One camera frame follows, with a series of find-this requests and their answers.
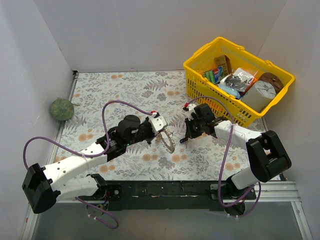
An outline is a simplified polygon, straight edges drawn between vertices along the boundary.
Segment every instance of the green round object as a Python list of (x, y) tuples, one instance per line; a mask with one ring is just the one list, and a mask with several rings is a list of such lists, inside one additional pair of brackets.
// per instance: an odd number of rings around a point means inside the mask
[(50, 105), (50, 114), (59, 121), (66, 121), (74, 115), (74, 105), (64, 98), (58, 98)]

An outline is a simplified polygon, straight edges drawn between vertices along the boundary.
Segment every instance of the yellow plastic crate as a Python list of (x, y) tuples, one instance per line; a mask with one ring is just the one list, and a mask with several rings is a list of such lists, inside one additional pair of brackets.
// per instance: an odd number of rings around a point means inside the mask
[[(221, 55), (226, 55), (230, 59), (233, 71), (237, 68), (242, 68), (245, 71), (256, 73), (255, 78), (257, 79), (263, 73), (273, 73), (282, 81), (283, 89), (261, 112), (256, 112), (202, 77), (201, 73), (216, 67), (214, 58)], [(217, 37), (197, 50), (192, 57), (184, 62), (183, 68), (186, 73), (186, 93), (191, 98), (210, 96), (218, 99), (228, 108), (234, 117), (235, 123), (243, 127), (249, 126), (255, 119), (262, 118), (272, 106), (280, 101), (288, 91), (288, 87), (295, 80), (291, 73), (272, 64), (269, 60), (264, 61), (252, 55), (243, 46), (236, 45), (223, 37)], [(216, 101), (209, 98), (200, 98), (197, 101), (201, 104), (207, 103), (215, 116), (230, 119), (225, 109)]]

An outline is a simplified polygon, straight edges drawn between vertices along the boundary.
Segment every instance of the flower pattern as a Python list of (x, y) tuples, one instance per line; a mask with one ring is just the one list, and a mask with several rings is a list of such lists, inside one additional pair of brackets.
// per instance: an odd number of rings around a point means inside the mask
[[(185, 136), (184, 104), (191, 98), (186, 94), (184, 71), (80, 73), (72, 98), (74, 116), (66, 121), (60, 143), (81, 151), (104, 133), (102, 108), (112, 100), (122, 100), (150, 112), (157, 111), (168, 123), (167, 131), (175, 144), (169, 153), (159, 137), (151, 146), (140, 142), (129, 146), (125, 154), (93, 167), (78, 175), (100, 174), (106, 180), (217, 180), (226, 142), (203, 134), (180, 144)], [(105, 110), (108, 128), (118, 125), (126, 115), (146, 117), (133, 108), (114, 103)], [(264, 131), (261, 119), (249, 129)], [(71, 153), (59, 149), (55, 161)], [(231, 146), (224, 166), (223, 179), (249, 166), (247, 152)]]

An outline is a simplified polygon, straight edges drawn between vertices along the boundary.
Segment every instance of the purple cable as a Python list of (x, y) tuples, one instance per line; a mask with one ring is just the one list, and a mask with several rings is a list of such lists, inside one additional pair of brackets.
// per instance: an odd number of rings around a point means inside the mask
[[(214, 98), (212, 96), (198, 96), (198, 97), (192, 99), (191, 101), (189, 101), (188, 105), (190, 103), (192, 103), (193, 101), (195, 101), (197, 99), (202, 99), (202, 98), (212, 99), (212, 100), (218, 102), (220, 105), (222, 105), (222, 107), (224, 107), (224, 109), (228, 113), (229, 117), (231, 118), (232, 125), (231, 125), (231, 129), (230, 129), (229, 139), (228, 139), (228, 142), (227, 142), (226, 147), (225, 147), (225, 151), (224, 151), (224, 155), (223, 155), (223, 159), (222, 159), (222, 163), (221, 163), (221, 168), (220, 168), (220, 173), (219, 173), (219, 179), (218, 179), (218, 201), (219, 201), (220, 205), (223, 206), (224, 208), (230, 208), (230, 207), (236, 205), (237, 203), (239, 203), (254, 188), (254, 185), (249, 187), (245, 191), (245, 193), (242, 196), (240, 196), (236, 201), (234, 201), (232, 203), (229, 203), (229, 204), (224, 204), (223, 200), (221, 199), (221, 181), (222, 181), (222, 175), (223, 175), (225, 163), (226, 163), (227, 156), (228, 156), (229, 147), (231, 145), (232, 133), (234, 131), (234, 125), (233, 125), (234, 124), (234, 118), (231, 115), (230, 111), (226, 108), (226, 106), (221, 101), (219, 101), (218, 99), (216, 99), (216, 98)], [(239, 217), (246, 216), (247, 214), (251, 213), (251, 211), (256, 207), (256, 205), (257, 205), (257, 203), (259, 201), (260, 195), (261, 195), (261, 184), (260, 184), (260, 182), (258, 184), (259, 184), (259, 193), (258, 193), (258, 197), (256, 198), (256, 201), (255, 201), (254, 205), (252, 206), (252, 208), (248, 212), (246, 212), (245, 214), (240, 215)]]
[[(106, 148), (105, 148), (105, 150), (104, 150), (103, 152), (98, 153), (98, 154), (94, 154), (94, 155), (87, 155), (87, 154), (85, 154), (84, 156), (85, 156), (86, 158), (99, 157), (99, 156), (105, 154), (105, 153), (108, 151), (108, 149), (109, 149), (110, 139), (109, 139), (108, 129), (107, 129), (106, 120), (105, 120), (105, 109), (106, 109), (106, 107), (107, 107), (109, 104), (113, 104), (113, 103), (124, 104), (124, 105), (127, 105), (127, 106), (129, 106), (129, 107), (132, 107), (132, 108), (138, 110), (139, 112), (141, 112), (141, 113), (143, 113), (143, 114), (152, 115), (152, 113), (143, 111), (142, 109), (140, 109), (140, 108), (132, 105), (131, 103), (125, 102), (125, 101), (114, 100), (114, 101), (107, 102), (107, 103), (103, 106), (103, 108), (102, 108), (102, 123), (103, 123), (104, 131), (105, 131), (105, 135), (106, 135), (106, 142), (107, 142)], [(27, 165), (27, 159), (26, 159), (27, 147), (28, 147), (29, 143), (31, 143), (33, 140), (36, 140), (36, 139), (45, 140), (45, 141), (50, 142), (50, 143), (58, 146), (59, 148), (62, 148), (62, 149), (66, 150), (66, 151), (68, 151), (68, 152), (70, 152), (70, 153), (72, 153), (72, 154), (74, 154), (74, 155), (77, 155), (77, 156), (79, 156), (79, 157), (82, 157), (82, 154), (81, 154), (81, 153), (79, 153), (79, 152), (77, 152), (77, 151), (73, 151), (73, 150), (71, 150), (71, 149), (69, 149), (69, 148), (67, 148), (67, 147), (65, 147), (65, 146), (63, 146), (63, 145), (61, 145), (61, 144), (59, 144), (59, 143), (57, 143), (57, 142), (49, 139), (49, 138), (47, 138), (47, 137), (44, 137), (44, 136), (35, 136), (35, 137), (31, 138), (30, 140), (28, 140), (28, 141), (26, 142), (26, 144), (24, 145), (24, 148), (23, 148), (23, 163), (24, 163), (24, 166), (25, 166), (25, 168), (26, 168), (27, 170), (29, 169), (29, 167), (28, 167), (28, 165)]]
[(109, 216), (116, 222), (116, 226), (112, 226), (111, 224), (107, 223), (107, 222), (104, 221), (103, 219), (101, 219), (101, 218), (99, 218), (99, 217), (96, 217), (96, 216), (94, 216), (94, 215), (90, 215), (90, 217), (97, 219), (98, 221), (100, 221), (101, 223), (103, 223), (104, 225), (106, 225), (108, 228), (117, 229), (117, 228), (119, 227), (118, 219), (117, 219), (116, 216), (113, 215), (111, 212), (105, 211), (105, 210), (103, 210), (102, 208), (99, 208), (99, 207), (97, 207), (97, 206), (95, 206), (95, 205), (93, 205), (93, 204), (91, 204), (91, 203), (88, 203), (88, 202), (86, 202), (86, 201), (83, 201), (81, 198), (79, 198), (79, 197), (77, 197), (77, 196), (75, 197), (75, 199), (77, 199), (78, 201), (80, 201), (81, 203), (83, 203), (83, 204), (85, 204), (85, 205), (88, 205), (88, 206), (90, 206), (90, 207), (92, 207), (92, 208), (94, 208), (94, 209), (97, 209), (97, 210), (99, 210), (99, 211), (101, 211), (101, 212), (109, 215)]

